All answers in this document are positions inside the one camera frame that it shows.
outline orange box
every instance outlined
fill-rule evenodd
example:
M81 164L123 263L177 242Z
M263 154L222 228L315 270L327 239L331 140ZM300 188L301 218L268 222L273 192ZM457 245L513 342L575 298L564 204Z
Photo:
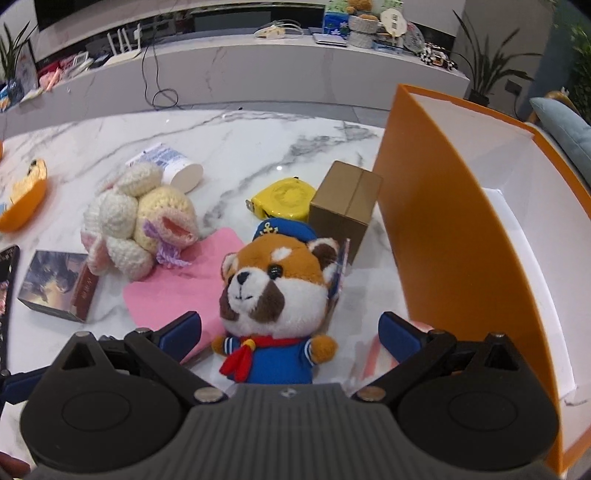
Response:
M535 127L412 86L374 172L410 318L461 340L507 333L559 412L547 463L564 472L591 446L586 188Z

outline small brown box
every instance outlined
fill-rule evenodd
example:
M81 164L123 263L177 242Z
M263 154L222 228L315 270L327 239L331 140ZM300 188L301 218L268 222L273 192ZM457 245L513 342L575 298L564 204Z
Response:
M357 255L378 199L382 177L335 161L310 202L308 223L320 237L341 245L351 240L349 262Z

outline basket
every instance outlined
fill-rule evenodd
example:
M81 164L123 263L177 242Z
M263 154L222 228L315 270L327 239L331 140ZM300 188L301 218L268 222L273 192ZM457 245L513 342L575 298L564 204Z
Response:
M372 48L374 46L374 36L368 33L351 32L349 34L349 45L359 48Z
M349 28L354 32L376 33L378 31L378 24L379 21L377 20L368 20L367 18L355 17L353 15L349 17Z

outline pink item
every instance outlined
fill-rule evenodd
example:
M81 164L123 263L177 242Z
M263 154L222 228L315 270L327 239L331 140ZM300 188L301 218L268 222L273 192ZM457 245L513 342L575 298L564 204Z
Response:
M158 330L183 313L195 310L201 317L203 331L200 342L184 361L209 346L225 332L219 316L219 297L224 288L222 261L243 246L234 230L222 228L183 250L181 259L191 262L190 265L158 265L149 277L127 285L123 298L134 323Z
M39 85L44 90L51 92L51 89L54 87L54 85L60 81L61 74L61 69L57 69L54 72L46 73L39 79Z

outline plush toy nose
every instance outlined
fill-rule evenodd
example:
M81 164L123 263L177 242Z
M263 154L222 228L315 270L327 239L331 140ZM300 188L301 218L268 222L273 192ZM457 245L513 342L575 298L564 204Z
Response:
M246 279L248 278L248 275L250 275L250 273L249 273L249 272L242 272L242 273L239 273L239 274L236 276L236 280L238 280L238 283L239 283L240 285L244 285L244 282L245 282L245 281L246 281Z

